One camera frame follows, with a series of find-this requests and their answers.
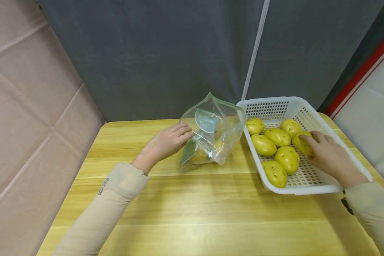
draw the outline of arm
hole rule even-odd
[[[152,167],[178,152],[193,135],[186,124],[175,124],[158,132],[131,164],[118,163],[53,255],[98,255],[130,201],[146,186]]]
[[[377,182],[362,183],[346,189],[346,199],[384,256],[384,189]]]
[[[384,256],[384,189],[370,182],[331,137],[316,131],[311,134],[313,138],[301,136],[314,153],[314,157],[308,157],[310,164],[333,176],[346,189],[350,207]]]

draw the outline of pink wall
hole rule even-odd
[[[104,120],[33,0],[0,0],[0,256],[36,255]]]

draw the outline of beige sleeve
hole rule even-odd
[[[346,189],[346,199],[384,256],[384,189],[376,182],[360,184]]]
[[[130,164],[117,164],[91,204],[79,216],[54,251],[54,256],[98,255],[132,199],[149,177]]]

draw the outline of hand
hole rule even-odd
[[[160,130],[131,164],[148,175],[157,162],[177,153],[193,136],[194,132],[187,124],[174,124]]]
[[[316,130],[311,132],[313,138],[300,135],[313,150],[314,157],[308,161],[323,172],[333,176],[344,188],[368,183],[369,180],[353,164],[347,151],[334,142],[333,138]]]

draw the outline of clear plastic bag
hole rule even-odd
[[[183,150],[180,169],[196,169],[208,162],[225,164],[240,140],[246,121],[242,108],[219,100],[209,92],[179,120],[195,133]]]

